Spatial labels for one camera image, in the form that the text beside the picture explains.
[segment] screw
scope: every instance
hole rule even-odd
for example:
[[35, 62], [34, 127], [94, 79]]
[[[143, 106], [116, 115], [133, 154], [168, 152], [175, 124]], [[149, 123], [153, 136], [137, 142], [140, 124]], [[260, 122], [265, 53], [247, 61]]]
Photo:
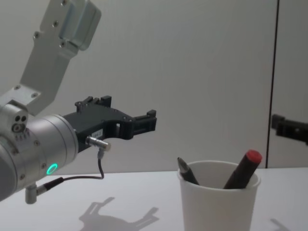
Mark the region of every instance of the screw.
[[39, 141], [34, 141], [33, 143], [34, 143], [34, 146], [37, 146], [37, 147], [40, 146]]
[[60, 47], [62, 47], [62, 48], [65, 47], [65, 42], [61, 42]]
[[33, 39], [37, 39], [38, 37], [39, 37], [39, 32], [38, 31], [34, 32]]
[[53, 26], [53, 27], [57, 27], [58, 24], [59, 24], [59, 22], [56, 20], [56, 21], [53, 22], [52, 26]]
[[67, 4], [67, 0], [63, 0], [62, 2], [61, 2], [61, 5], [62, 6], [65, 6]]
[[33, 93], [33, 94], [31, 95], [31, 97], [32, 97], [32, 98], [36, 98], [38, 95], [39, 95], [39, 94], [37, 94], [37, 93]]

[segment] table surface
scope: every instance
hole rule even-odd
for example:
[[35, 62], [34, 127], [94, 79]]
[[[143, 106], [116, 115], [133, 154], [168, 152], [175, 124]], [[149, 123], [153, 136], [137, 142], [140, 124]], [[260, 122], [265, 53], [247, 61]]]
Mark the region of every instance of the table surface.
[[[308, 168], [258, 169], [257, 174], [262, 182], [251, 231], [308, 230]], [[20, 191], [0, 202], [0, 220], [1, 231], [184, 231], [176, 172], [71, 180], [34, 205], [26, 205]]]

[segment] marker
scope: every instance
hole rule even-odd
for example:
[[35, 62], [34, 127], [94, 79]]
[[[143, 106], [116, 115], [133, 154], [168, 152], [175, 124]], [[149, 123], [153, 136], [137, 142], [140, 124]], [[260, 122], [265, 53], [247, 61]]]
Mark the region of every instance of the marker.
[[261, 161], [262, 155], [259, 152], [255, 150], [249, 150], [244, 155], [237, 168], [233, 171], [224, 189], [246, 188], [250, 178], [254, 174]]
[[191, 168], [180, 157], [178, 157], [178, 165], [179, 165], [179, 168], [180, 168], [180, 174], [185, 181], [199, 185], [198, 181], [196, 180], [196, 178], [194, 177], [194, 175], [192, 173], [193, 171], [191, 170]]

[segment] white cup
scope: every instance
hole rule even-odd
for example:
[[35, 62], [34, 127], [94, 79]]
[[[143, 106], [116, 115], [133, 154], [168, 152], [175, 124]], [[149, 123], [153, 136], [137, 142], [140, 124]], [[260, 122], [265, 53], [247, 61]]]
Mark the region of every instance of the white cup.
[[199, 185], [180, 172], [185, 231], [249, 231], [260, 178], [253, 174], [245, 189], [223, 189], [237, 164], [198, 161], [188, 164]]

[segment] red cap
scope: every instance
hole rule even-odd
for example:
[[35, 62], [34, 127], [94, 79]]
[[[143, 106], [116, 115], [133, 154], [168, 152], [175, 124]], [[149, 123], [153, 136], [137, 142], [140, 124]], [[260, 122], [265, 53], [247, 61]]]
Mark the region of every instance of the red cap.
[[254, 162], [255, 164], [260, 164], [262, 161], [262, 155], [255, 150], [249, 150], [246, 153], [246, 156], [248, 158], [248, 160], [250, 160], [251, 162]]

